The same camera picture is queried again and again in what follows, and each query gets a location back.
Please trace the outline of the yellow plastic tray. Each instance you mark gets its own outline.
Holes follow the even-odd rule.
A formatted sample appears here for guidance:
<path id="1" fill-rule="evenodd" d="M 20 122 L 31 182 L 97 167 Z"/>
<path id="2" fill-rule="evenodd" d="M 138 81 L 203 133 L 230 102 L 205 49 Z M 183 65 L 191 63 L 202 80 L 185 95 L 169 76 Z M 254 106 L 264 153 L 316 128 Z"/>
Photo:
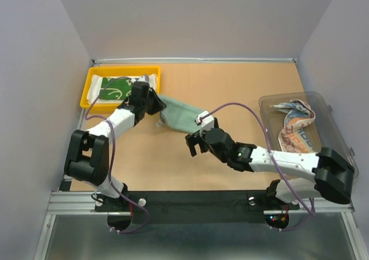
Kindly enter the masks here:
<path id="1" fill-rule="evenodd" d="M 87 93 L 92 82 L 92 76 L 96 74 L 101 77 L 138 77 L 151 74 L 157 74 L 159 77 L 159 84 L 156 93 L 160 93 L 161 68 L 158 66 L 103 66 L 92 67 L 88 70 L 85 80 L 84 89 L 80 100 L 81 108 L 91 109 L 93 114 L 107 114 L 112 113 L 113 110 L 120 103 L 96 104 L 96 100 L 92 104 L 88 104 Z"/>

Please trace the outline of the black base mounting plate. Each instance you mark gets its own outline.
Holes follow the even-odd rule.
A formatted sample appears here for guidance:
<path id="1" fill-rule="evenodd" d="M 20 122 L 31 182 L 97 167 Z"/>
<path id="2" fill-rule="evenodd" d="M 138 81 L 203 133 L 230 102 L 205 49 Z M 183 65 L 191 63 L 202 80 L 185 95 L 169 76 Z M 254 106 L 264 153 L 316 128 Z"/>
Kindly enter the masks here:
<path id="1" fill-rule="evenodd" d="M 281 214 L 285 210 L 298 210 L 299 206 L 269 198 L 265 190 L 220 191 L 131 191 L 129 198 L 145 200 L 142 209 L 130 206 L 123 198 L 109 198 L 92 194 L 95 211 L 108 213 L 111 221 L 116 213 L 134 225 L 149 221 L 152 224 L 204 224 L 204 223 L 264 223 L 265 211 Z"/>

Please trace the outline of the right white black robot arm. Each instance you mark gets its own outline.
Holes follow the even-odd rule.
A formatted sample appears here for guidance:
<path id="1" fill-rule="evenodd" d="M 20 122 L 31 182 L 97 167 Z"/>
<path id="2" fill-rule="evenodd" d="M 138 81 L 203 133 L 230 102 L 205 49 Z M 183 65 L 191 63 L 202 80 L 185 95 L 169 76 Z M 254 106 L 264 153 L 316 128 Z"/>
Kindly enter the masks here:
<path id="1" fill-rule="evenodd" d="M 323 147 L 319 153 L 289 153 L 253 144 L 235 142 L 220 128 L 198 130 L 185 137 L 192 156 L 210 152 L 222 163 L 239 172 L 278 172 L 291 180 L 276 180 L 270 184 L 265 201 L 279 208 L 297 198 L 321 197 L 335 204 L 347 205 L 355 169 L 335 150 Z"/>

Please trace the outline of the light teal towel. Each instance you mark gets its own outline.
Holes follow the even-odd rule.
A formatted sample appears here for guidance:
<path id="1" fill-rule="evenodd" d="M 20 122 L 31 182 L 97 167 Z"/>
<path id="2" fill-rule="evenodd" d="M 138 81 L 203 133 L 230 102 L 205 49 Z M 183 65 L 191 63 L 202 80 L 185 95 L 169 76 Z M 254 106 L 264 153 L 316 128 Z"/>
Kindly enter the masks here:
<path id="1" fill-rule="evenodd" d="M 159 95 L 159 99 L 166 105 L 160 111 L 158 127 L 166 126 L 172 130 L 193 134 L 200 126 L 195 123 L 197 116 L 204 112 L 203 109 L 186 104 L 165 95 Z"/>

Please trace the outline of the aluminium rail back edge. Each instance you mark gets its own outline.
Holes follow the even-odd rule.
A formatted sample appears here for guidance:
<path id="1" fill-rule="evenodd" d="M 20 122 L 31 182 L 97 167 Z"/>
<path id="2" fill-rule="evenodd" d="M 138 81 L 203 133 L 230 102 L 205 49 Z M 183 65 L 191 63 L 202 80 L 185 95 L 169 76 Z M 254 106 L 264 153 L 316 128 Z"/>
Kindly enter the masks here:
<path id="1" fill-rule="evenodd" d="M 136 63 L 296 63 L 295 58 L 193 58 L 193 57 L 164 57 L 164 58 L 105 58 L 93 59 L 94 65 L 101 64 L 136 64 Z"/>

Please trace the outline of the white terry towel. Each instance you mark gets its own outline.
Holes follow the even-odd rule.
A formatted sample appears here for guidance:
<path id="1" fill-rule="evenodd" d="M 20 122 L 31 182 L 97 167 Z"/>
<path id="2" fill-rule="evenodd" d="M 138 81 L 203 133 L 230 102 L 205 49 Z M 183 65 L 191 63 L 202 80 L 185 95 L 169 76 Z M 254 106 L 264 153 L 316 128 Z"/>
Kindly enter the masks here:
<path id="1" fill-rule="evenodd" d="M 159 77 L 157 74 L 151 74 L 150 76 L 150 84 L 149 86 L 154 89 L 157 90 L 158 84 L 159 84 Z M 130 78 L 134 78 L 134 82 L 138 82 L 137 79 L 138 77 L 130 77 Z M 91 85 L 88 89 L 88 93 L 87 93 L 87 101 L 88 104 L 92 104 L 95 100 L 96 100 L 96 104 L 108 104 L 111 102 L 107 102 L 107 101 L 99 101 L 99 92 L 100 92 L 100 87 L 101 87 L 101 82 L 102 82 L 103 77 L 98 76 L 96 74 L 94 74 L 92 76 L 92 82 Z"/>

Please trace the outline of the aluminium frame rail front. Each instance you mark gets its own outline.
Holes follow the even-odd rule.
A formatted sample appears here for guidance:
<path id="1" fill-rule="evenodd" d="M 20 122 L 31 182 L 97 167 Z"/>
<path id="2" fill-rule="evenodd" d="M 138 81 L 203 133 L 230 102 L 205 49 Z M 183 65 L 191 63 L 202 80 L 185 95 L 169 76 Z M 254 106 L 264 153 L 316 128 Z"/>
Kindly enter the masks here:
<path id="1" fill-rule="evenodd" d="M 111 198 L 104 198 L 102 206 L 91 198 L 90 191 L 57 191 L 53 192 L 47 207 L 47 214 L 123 214 L 128 211 L 125 203 Z M 278 208 L 265 201 L 264 190 L 223 190 L 223 191 L 131 191 L 129 198 L 134 202 L 146 201 L 145 207 L 150 214 L 152 208 L 170 208 L 180 210 L 204 210 L 225 208 L 235 210 L 241 208 L 251 212 L 277 213 Z"/>

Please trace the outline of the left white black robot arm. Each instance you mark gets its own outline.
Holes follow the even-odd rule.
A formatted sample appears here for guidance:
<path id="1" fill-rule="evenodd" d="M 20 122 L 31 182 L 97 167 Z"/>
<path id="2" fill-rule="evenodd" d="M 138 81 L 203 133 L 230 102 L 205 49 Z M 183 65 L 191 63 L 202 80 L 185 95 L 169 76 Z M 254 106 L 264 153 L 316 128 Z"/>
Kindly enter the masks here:
<path id="1" fill-rule="evenodd" d="M 108 118 L 87 115 L 86 120 L 100 118 L 103 121 L 87 131 L 76 130 L 71 134 L 65 175 L 93 186 L 108 197 L 108 203 L 115 210 L 123 210 L 128 204 L 138 206 L 128 198 L 126 184 L 112 175 L 116 139 L 136 126 L 146 114 L 156 114 L 166 107 L 148 82 L 135 81 L 130 96 Z"/>

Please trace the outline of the orange and green printed towel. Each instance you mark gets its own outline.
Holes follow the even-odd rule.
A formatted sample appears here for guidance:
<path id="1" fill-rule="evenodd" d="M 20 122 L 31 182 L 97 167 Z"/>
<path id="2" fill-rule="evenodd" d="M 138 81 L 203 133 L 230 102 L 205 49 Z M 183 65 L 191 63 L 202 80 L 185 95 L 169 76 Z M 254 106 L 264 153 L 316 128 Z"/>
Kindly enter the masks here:
<path id="1" fill-rule="evenodd" d="M 304 128 L 315 121 L 315 112 L 302 100 L 272 105 L 277 111 L 285 113 L 284 125 L 278 134 L 278 143 L 283 152 L 312 153 L 313 145 Z"/>

